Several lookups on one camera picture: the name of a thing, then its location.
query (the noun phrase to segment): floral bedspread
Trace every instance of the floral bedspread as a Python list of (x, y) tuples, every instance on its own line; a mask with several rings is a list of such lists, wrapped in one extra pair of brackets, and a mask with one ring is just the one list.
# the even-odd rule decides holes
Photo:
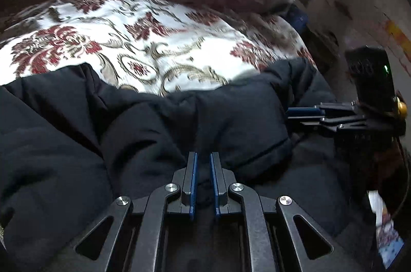
[(277, 16), (221, 14), (163, 0), (51, 0), (0, 22), (0, 85), (89, 63), (117, 88), (213, 89), (273, 61), (307, 57)]

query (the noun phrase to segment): black fabric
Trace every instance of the black fabric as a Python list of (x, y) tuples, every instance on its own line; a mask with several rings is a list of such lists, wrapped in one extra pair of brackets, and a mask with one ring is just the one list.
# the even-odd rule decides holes
[(197, 220), (171, 230), (169, 271), (238, 271), (235, 230), (213, 222), (208, 155), (261, 195), (291, 196), (360, 263), (375, 254), (369, 204), (351, 199), (333, 140), (295, 142), (285, 110), (334, 102), (303, 59), (213, 91), (117, 90), (83, 64), (0, 88), (0, 223), (22, 271), (44, 266), (120, 195), (139, 198), (200, 155)]

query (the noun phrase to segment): bed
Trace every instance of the bed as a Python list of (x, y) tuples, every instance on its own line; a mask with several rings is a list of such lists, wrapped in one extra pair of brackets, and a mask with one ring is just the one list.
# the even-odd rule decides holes
[(278, 16), (164, 0), (49, 0), (0, 21), (0, 85), (89, 63), (117, 88), (166, 96), (214, 89), (270, 63), (305, 57)]

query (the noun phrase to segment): triangular cutout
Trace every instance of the triangular cutout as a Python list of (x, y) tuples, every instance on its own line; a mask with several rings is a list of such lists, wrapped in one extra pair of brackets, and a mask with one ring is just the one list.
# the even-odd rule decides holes
[(332, 252), (332, 246), (302, 216), (295, 215), (293, 220), (310, 260), (320, 258)]
[(97, 260), (100, 256), (101, 249), (108, 236), (114, 218), (109, 216), (101, 222), (91, 234), (89, 234), (79, 245), (76, 246), (76, 252), (91, 260)]

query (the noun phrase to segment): white patterned cloth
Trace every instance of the white patterned cloth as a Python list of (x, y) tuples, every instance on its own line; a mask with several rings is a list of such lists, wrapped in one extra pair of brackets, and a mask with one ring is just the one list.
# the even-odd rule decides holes
[(2, 20), (0, 85), (89, 63), (118, 88), (214, 89), (273, 61), (307, 57), (283, 19), (242, 19), (163, 0), (51, 0)]

